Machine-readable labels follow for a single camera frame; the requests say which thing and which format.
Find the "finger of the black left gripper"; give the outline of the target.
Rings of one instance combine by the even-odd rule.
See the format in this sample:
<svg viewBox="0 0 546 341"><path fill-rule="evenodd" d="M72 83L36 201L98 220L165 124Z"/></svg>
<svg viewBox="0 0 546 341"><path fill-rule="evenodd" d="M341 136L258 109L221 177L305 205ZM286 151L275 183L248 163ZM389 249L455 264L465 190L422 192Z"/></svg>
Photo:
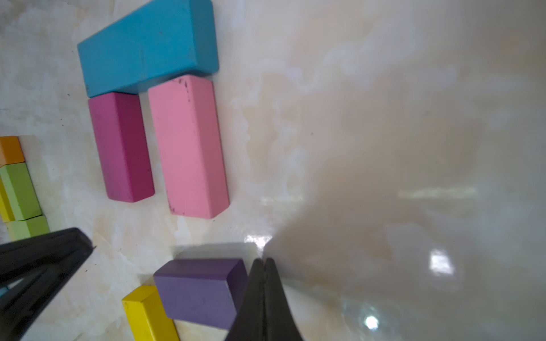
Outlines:
<svg viewBox="0 0 546 341"><path fill-rule="evenodd" d="M1 285L15 286L1 297L1 339L21 340L90 255L86 251L47 254L2 267Z"/></svg>
<svg viewBox="0 0 546 341"><path fill-rule="evenodd" d="M75 254L85 261L93 251L91 240L77 227L1 245L1 285L7 286L50 264Z"/></svg>

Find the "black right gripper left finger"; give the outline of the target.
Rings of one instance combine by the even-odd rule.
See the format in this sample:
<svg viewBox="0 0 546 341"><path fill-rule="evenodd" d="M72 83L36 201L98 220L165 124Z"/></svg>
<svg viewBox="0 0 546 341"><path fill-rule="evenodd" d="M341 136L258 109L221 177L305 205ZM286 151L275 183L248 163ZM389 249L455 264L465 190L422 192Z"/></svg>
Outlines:
<svg viewBox="0 0 546 341"><path fill-rule="evenodd" d="M255 259L251 267L243 302L225 341L263 341L264 261Z"/></svg>

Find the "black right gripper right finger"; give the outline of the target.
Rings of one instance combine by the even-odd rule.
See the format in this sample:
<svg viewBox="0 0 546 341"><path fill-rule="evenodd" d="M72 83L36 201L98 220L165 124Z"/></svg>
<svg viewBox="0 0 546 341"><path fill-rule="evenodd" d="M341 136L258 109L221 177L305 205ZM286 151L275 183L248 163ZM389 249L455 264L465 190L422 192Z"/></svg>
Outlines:
<svg viewBox="0 0 546 341"><path fill-rule="evenodd" d="M264 317L266 340L303 341L294 322L277 266L272 258L264 264Z"/></svg>

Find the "lime green block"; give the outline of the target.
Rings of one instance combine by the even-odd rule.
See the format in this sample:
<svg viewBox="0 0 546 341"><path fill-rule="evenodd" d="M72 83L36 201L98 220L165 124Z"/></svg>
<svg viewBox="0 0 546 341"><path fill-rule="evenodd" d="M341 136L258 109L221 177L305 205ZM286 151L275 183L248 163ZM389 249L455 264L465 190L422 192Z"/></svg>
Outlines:
<svg viewBox="0 0 546 341"><path fill-rule="evenodd" d="M28 220L9 222L7 223L7 230L12 242L48 234L50 232L47 219L43 215Z"/></svg>
<svg viewBox="0 0 546 341"><path fill-rule="evenodd" d="M26 163L14 163L1 167L1 181L16 221L42 215Z"/></svg>

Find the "yellow short block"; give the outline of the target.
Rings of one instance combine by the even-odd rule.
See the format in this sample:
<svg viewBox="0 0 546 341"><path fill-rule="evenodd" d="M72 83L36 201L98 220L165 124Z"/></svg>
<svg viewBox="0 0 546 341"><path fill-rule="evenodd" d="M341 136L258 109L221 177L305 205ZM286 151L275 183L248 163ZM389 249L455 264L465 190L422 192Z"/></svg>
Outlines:
<svg viewBox="0 0 546 341"><path fill-rule="evenodd" d="M0 213L1 219L4 223L13 222L16 220L2 181L0 181Z"/></svg>

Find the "purple block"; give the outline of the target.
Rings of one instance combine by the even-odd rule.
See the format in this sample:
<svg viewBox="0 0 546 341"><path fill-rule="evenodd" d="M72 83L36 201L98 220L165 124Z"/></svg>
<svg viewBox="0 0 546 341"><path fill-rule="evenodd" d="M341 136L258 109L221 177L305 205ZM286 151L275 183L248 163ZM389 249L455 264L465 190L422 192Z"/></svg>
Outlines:
<svg viewBox="0 0 546 341"><path fill-rule="evenodd" d="M213 328L231 328L248 275L242 259L175 259L154 273L166 316Z"/></svg>

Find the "orange long block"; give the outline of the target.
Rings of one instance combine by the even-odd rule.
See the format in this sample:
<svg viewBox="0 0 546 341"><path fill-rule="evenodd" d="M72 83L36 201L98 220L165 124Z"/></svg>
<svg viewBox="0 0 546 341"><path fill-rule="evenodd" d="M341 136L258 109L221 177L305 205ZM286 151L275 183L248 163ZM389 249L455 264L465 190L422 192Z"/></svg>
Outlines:
<svg viewBox="0 0 546 341"><path fill-rule="evenodd" d="M0 166L24 162L25 157L18 136L1 136Z"/></svg>

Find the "magenta small block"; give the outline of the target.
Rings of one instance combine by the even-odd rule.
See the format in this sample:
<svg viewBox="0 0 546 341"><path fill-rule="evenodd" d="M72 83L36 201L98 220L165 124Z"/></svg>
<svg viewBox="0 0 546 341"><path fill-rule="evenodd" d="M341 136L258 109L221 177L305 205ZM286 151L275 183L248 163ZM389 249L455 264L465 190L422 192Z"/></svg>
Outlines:
<svg viewBox="0 0 546 341"><path fill-rule="evenodd" d="M155 194L138 95L111 92L88 100L109 199L136 203Z"/></svg>

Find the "pink block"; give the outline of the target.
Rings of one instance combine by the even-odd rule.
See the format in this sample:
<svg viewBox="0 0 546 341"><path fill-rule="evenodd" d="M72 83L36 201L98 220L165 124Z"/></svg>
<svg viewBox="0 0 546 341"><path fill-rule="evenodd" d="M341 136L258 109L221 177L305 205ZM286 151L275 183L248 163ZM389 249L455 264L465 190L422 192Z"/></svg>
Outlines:
<svg viewBox="0 0 546 341"><path fill-rule="evenodd" d="M184 75L148 96L171 213L216 217L230 199L213 83Z"/></svg>

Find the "teal block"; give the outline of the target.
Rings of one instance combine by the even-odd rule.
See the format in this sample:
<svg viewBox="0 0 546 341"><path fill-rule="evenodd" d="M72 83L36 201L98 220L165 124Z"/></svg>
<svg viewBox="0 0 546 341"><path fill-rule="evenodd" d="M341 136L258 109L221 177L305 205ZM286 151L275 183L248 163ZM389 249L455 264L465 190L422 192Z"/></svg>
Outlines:
<svg viewBox="0 0 546 341"><path fill-rule="evenodd" d="M78 44L89 98L219 70L211 1L156 0Z"/></svg>

